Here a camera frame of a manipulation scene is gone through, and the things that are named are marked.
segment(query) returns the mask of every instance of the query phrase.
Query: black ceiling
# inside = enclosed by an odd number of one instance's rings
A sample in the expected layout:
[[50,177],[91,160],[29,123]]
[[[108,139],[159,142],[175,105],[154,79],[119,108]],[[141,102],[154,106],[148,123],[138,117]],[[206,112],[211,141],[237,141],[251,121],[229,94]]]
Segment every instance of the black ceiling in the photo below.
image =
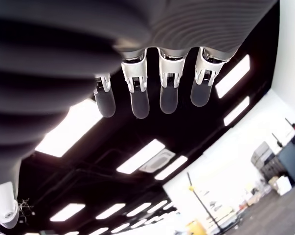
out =
[[[231,61],[223,66],[215,84],[246,54],[250,55],[248,74],[222,99],[212,89],[210,101],[202,108],[193,106],[190,101],[198,48],[191,49],[180,82],[178,108],[171,115],[164,114],[159,107],[158,52],[155,48],[148,49],[149,116],[146,119],[134,117],[122,71],[113,75],[116,114],[112,118],[103,118],[63,157],[36,152],[23,162],[19,200],[29,199],[35,215],[25,209],[26,221],[25,217],[21,217],[24,223],[3,232],[23,235],[26,232],[55,230],[60,234],[79,231],[88,235],[101,227],[113,229],[124,222],[134,224],[146,216],[146,212],[142,212],[129,219],[125,213],[143,202],[157,203],[167,199],[162,185],[179,171],[163,181],[156,181],[154,174],[136,171],[125,175],[116,172],[116,168],[153,139],[158,139],[176,153],[172,161],[180,155],[187,156],[189,160],[183,167],[195,161],[271,87],[278,31],[279,6],[276,4]],[[247,95],[250,96],[249,107],[240,118],[224,127],[223,118]],[[65,222],[50,222],[49,218],[68,203],[85,203],[86,207]],[[115,203],[126,203],[126,206],[108,219],[94,219]]]

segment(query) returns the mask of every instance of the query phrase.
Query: fluorescent ceiling light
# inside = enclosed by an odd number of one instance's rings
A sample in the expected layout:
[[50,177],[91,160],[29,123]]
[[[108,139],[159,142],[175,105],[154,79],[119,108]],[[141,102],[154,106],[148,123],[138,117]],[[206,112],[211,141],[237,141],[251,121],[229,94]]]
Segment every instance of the fluorescent ceiling light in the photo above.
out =
[[74,214],[77,214],[80,210],[85,207],[85,204],[75,204],[70,203],[57,214],[55,214],[49,220],[52,222],[63,222],[72,217]]
[[165,170],[161,171],[158,175],[155,176],[156,180],[163,180],[176,169],[178,169],[181,165],[183,165],[187,161],[187,157],[180,156],[173,163],[171,163]]
[[163,205],[166,205],[168,201],[167,200],[164,200],[164,201],[161,201],[159,202],[157,205],[155,205],[154,207],[150,208],[147,213],[153,213],[155,211],[157,211],[159,208],[161,208]]
[[165,217],[167,217],[167,215],[168,215],[168,213],[164,213],[164,214],[162,214],[162,215],[157,219],[157,221],[160,221],[160,220],[164,219]]
[[119,203],[119,204],[114,204],[112,207],[109,209],[105,210],[103,213],[99,214],[96,219],[106,219],[112,214],[116,213],[118,210],[122,209],[125,207],[126,204],[124,203]]
[[100,228],[100,229],[96,230],[95,232],[93,232],[93,233],[91,233],[89,235],[100,235],[100,234],[106,232],[107,230],[108,230],[108,228]]
[[167,206],[165,206],[164,208],[162,208],[163,210],[167,210],[169,209],[170,207],[173,206],[173,202],[170,202]]
[[118,172],[131,174],[144,163],[151,160],[156,154],[165,148],[158,140],[151,141],[148,145],[138,151],[133,157],[117,168]]
[[230,89],[250,70],[250,56],[246,55],[217,85],[219,98],[222,98]]
[[118,232],[120,232],[121,230],[123,230],[123,229],[129,227],[129,225],[130,225],[129,223],[127,223],[127,224],[123,224],[123,225],[119,226],[118,228],[115,228],[114,230],[112,230],[112,233],[113,233],[113,234],[118,233]]
[[159,216],[155,216],[155,217],[151,218],[150,220],[147,220],[147,221],[145,222],[145,225],[149,225],[149,224],[153,223],[154,221],[156,221],[156,219],[158,219],[158,217],[159,217]]
[[72,106],[66,118],[36,147],[36,151],[62,157],[103,116],[97,104],[86,99]]
[[250,97],[247,96],[238,106],[236,106],[231,113],[224,118],[225,126],[228,126],[233,120],[243,112],[250,104]]
[[128,217],[131,217],[131,216],[135,216],[137,215],[138,213],[140,213],[141,211],[145,210],[146,208],[148,208],[152,203],[150,202],[146,202],[146,203],[143,203],[142,205],[140,205],[139,207],[137,207],[136,209],[134,209],[133,211],[129,212],[127,214]]
[[65,235],[78,235],[78,234],[79,234],[79,232],[70,232],[70,233],[67,233]]
[[137,222],[136,224],[132,225],[132,226],[131,226],[131,229],[135,229],[135,228],[141,226],[141,225],[144,224],[146,221],[147,221],[147,219],[140,220],[140,221]]

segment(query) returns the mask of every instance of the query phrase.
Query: robotic hand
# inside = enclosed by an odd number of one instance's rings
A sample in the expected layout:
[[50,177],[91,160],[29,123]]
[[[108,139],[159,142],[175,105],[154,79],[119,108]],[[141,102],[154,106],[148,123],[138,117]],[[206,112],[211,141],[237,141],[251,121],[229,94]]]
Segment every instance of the robotic hand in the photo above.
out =
[[175,111],[189,50],[199,47],[191,101],[214,79],[276,0],[0,0],[0,224],[18,220],[22,159],[94,93],[115,112],[120,65],[136,117],[149,113],[146,50],[157,47],[160,107]]

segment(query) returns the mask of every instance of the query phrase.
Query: white wall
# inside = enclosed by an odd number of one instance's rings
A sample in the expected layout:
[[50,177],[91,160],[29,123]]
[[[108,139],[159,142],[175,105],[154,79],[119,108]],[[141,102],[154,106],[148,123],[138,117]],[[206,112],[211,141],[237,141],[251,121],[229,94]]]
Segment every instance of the white wall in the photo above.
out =
[[294,130],[284,118],[295,123],[295,112],[270,90],[201,157],[166,183],[164,189],[182,215],[201,222],[205,216],[203,208],[188,190],[187,172],[196,191],[214,191],[225,204],[238,208],[244,189],[252,189],[261,178],[250,162],[254,150],[266,141],[274,152],[279,151],[271,132],[283,144],[294,135]]
[[272,89],[295,110],[295,0],[280,1],[280,32]]

